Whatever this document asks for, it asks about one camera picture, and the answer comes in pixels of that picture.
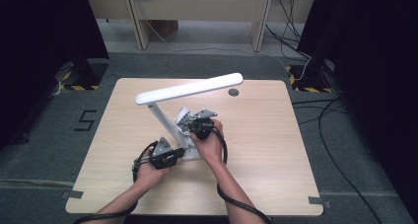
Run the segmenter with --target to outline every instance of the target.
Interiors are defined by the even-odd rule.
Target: yellow and black tape
[[[309,93],[330,93],[331,89],[328,87],[322,86],[312,86],[312,87],[301,87],[298,85],[298,80],[295,79],[294,75],[291,73],[292,66],[286,66],[286,70],[289,72],[289,81],[292,89],[297,92],[309,92]]]
[[[86,90],[97,90],[99,86],[86,86],[86,85],[62,85],[61,89],[75,90],[75,91],[86,91]]]
[[[92,85],[95,84],[94,82],[77,83],[78,76],[77,74],[72,74],[72,72],[70,70],[64,75],[61,90],[87,91],[99,88],[99,85]]]

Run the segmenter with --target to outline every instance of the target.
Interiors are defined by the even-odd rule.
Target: hand
[[[212,119],[212,121],[214,122],[214,127],[218,128],[221,135],[224,136],[222,123],[217,119]],[[191,140],[196,145],[200,157],[209,165],[218,162],[222,163],[222,143],[215,133],[211,132],[205,140],[198,139],[192,133]]]
[[[148,156],[152,148],[145,152],[144,157]],[[138,175],[136,177],[136,185],[145,186],[146,189],[151,189],[156,186],[166,175],[170,173],[172,168],[164,168],[161,170],[155,169],[149,162],[143,162],[139,166]]]

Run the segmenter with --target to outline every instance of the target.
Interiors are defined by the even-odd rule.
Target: white desk lamp
[[[242,82],[243,75],[240,73],[228,74],[220,77],[205,79],[199,82],[141,93],[136,96],[136,104],[138,106],[148,105],[148,108],[154,114],[154,116],[178,142],[179,147],[184,148],[185,153],[182,157],[183,160],[194,160],[199,158],[199,154],[194,144],[191,142],[188,136],[181,133],[177,126],[166,117],[166,115],[157,106],[157,102],[237,86]]]

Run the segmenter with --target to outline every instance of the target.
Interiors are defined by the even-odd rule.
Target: robotic hand
[[[209,136],[213,129],[213,121],[210,117],[216,115],[216,113],[208,110],[202,110],[198,113],[191,114],[189,109],[182,108],[175,119],[175,124],[182,134],[190,137],[190,133],[194,133],[197,138],[204,140]],[[194,146],[191,138],[189,138],[189,143],[192,143],[191,145]],[[145,152],[150,147],[153,147],[150,155],[144,157]],[[148,159],[150,164],[155,169],[163,169],[175,166],[177,160],[183,157],[184,153],[185,148],[181,147],[174,150],[166,138],[161,137],[160,141],[155,141],[148,145],[141,155],[134,160],[134,165],[132,166],[134,182],[136,180],[136,175],[138,173],[139,166],[141,165],[141,161]]]

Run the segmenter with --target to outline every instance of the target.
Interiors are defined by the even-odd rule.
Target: wooden table
[[[104,111],[74,191],[70,213],[94,213],[132,184],[133,160],[163,135],[170,134],[146,106],[137,106],[142,92],[190,83],[190,79],[120,79]],[[286,86],[281,81],[244,80],[229,89],[159,103],[168,118],[182,106],[198,112],[217,112],[229,147],[228,167],[255,206],[266,215],[320,215],[322,205],[307,152]],[[172,173],[138,202],[135,214],[226,215],[216,192],[216,180],[207,165],[179,161]]]

